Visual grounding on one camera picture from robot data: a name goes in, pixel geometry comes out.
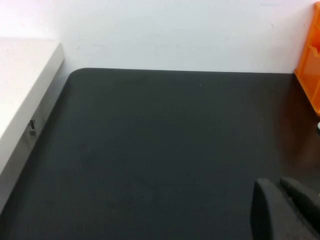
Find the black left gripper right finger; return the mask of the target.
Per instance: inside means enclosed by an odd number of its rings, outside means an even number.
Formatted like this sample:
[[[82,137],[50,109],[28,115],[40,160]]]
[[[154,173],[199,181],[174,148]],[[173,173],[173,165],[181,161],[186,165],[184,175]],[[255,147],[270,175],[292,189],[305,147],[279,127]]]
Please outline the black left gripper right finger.
[[[282,202],[279,207],[281,240],[320,238],[320,196],[301,182],[283,177],[279,181]]]

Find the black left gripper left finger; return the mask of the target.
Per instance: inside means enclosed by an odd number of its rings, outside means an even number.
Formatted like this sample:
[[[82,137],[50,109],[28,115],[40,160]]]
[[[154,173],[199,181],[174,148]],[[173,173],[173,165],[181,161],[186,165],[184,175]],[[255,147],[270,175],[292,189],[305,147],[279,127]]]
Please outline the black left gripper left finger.
[[[266,178],[254,183],[250,226],[254,240],[297,240],[304,228],[283,191]]]

